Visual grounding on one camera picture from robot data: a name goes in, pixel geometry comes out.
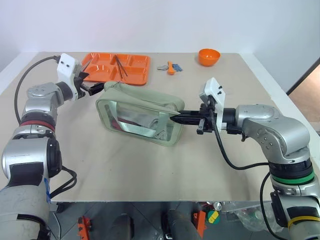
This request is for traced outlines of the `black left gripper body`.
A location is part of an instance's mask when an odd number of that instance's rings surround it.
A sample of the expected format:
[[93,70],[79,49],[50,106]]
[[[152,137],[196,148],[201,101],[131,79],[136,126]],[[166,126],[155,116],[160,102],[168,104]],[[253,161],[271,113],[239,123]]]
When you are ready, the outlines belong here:
[[78,75],[74,77],[74,86],[77,90],[78,98],[82,98],[89,91],[89,87],[84,84],[84,79],[89,76],[87,72],[80,71]]

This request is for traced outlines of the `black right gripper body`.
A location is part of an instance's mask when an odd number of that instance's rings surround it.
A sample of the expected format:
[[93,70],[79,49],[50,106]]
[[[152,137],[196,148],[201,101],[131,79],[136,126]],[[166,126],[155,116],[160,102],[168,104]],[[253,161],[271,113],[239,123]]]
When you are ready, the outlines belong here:
[[216,109],[216,101],[210,95],[208,97],[206,104],[202,103],[200,105],[200,109],[199,109],[200,120],[196,130],[198,135],[203,135],[204,133],[212,133],[215,131],[216,129],[215,109]]

